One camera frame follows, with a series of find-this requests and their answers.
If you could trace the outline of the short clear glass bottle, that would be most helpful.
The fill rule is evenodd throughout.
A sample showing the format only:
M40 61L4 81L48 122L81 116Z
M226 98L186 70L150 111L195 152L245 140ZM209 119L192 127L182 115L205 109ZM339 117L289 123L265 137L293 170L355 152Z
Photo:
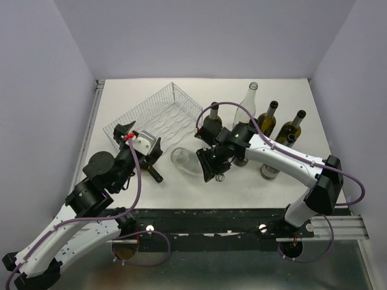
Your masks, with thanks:
M183 147L175 148L171 152L171 161L175 166L177 166L182 171L191 175L203 177L203 170L196 156L196 152L193 152ZM217 176L220 176L220 175L215 175L214 178L217 181L222 182L224 179L223 177L217 178Z

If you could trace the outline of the dark labelled wine bottle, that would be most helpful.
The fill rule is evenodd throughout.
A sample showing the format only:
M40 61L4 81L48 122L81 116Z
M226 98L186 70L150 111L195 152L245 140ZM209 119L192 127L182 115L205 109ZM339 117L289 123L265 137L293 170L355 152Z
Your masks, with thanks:
M163 177L157 172L151 163L145 161L141 164L141 168L147 171L158 184L163 181Z

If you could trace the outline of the dark green wine bottle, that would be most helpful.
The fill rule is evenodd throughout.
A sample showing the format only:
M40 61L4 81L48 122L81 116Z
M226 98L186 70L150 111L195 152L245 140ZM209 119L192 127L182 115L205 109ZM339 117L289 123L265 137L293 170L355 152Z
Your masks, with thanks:
M221 117L218 115L219 105L217 102L212 102L209 115L204 118L204 132L217 135L223 127Z

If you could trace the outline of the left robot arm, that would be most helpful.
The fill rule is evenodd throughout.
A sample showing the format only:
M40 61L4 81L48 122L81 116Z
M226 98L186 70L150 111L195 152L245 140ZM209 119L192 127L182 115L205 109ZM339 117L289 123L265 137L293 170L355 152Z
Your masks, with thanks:
M10 276L6 289L50 289L65 268L98 245L137 234L131 213L140 199L137 193L129 208L108 211L112 195L128 189L133 176L141 181L141 167L150 168L161 157L161 139L134 123L118 124L114 140L119 152L96 152L83 168L85 178L75 185L58 214L24 250L2 258Z

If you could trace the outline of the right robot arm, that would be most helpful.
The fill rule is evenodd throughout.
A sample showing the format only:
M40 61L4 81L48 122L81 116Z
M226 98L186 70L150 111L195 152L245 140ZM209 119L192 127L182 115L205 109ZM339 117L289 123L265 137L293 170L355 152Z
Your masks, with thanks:
M343 186L337 157L306 156L285 145L263 140L256 129L244 123L238 123L232 130L218 124L204 124L195 138L207 144L196 152L205 182L227 172L231 158L246 158L273 167L307 187L300 198L285 208L278 222L282 235L293 236L313 216L333 212Z

